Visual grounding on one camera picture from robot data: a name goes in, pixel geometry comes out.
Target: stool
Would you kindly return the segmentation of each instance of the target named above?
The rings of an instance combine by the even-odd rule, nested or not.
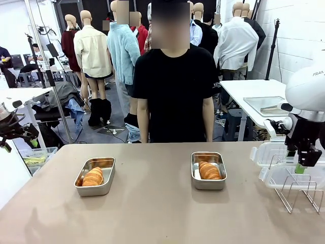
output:
[[[230,109],[228,110],[227,119],[224,124],[224,130],[222,134],[223,141],[237,141],[240,121],[242,118],[243,110],[242,109]],[[253,140],[253,121],[250,117],[247,117],[244,141]]]
[[[31,76],[31,73],[20,73],[18,75],[18,80],[20,81],[20,77],[22,77],[23,81],[24,81],[24,84],[25,84],[25,87],[29,87],[29,84],[32,83],[32,84],[35,84],[35,81],[31,81],[29,79],[29,76]]]

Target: beige jacket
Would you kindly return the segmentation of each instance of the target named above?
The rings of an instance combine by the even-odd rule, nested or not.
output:
[[[77,62],[87,75],[100,78],[112,73],[107,55],[107,36],[91,25],[85,25],[73,40]]]

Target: red jacket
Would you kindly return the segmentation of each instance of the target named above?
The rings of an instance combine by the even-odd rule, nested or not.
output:
[[[133,32],[134,32],[135,29],[136,29],[135,26],[131,27],[131,30]],[[145,51],[144,51],[144,43],[145,43],[145,41],[147,39],[147,36],[148,36],[148,30],[143,25],[140,25],[139,28],[138,28],[138,32],[139,32],[139,34],[137,36],[137,39],[138,39],[138,43],[139,43],[140,54],[143,55],[145,53]]]

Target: black jacket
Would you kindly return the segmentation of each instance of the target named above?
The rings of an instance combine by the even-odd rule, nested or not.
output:
[[[213,55],[214,49],[218,45],[218,33],[212,29],[212,27],[202,23],[197,19],[194,20],[194,22],[202,29],[202,40],[199,44],[199,47],[208,50]]]
[[[258,35],[257,49],[259,49],[266,37],[262,27],[255,20],[252,20],[248,17],[244,17],[244,21],[246,23],[249,23],[249,25],[254,29],[254,31]]]

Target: light blue shirt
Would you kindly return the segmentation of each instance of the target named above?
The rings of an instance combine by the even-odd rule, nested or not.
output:
[[[138,40],[129,25],[111,22],[107,46],[117,78],[124,84],[132,85],[134,67],[140,57],[140,50]]]
[[[202,29],[192,19],[189,26],[189,42],[198,46],[202,40]]]

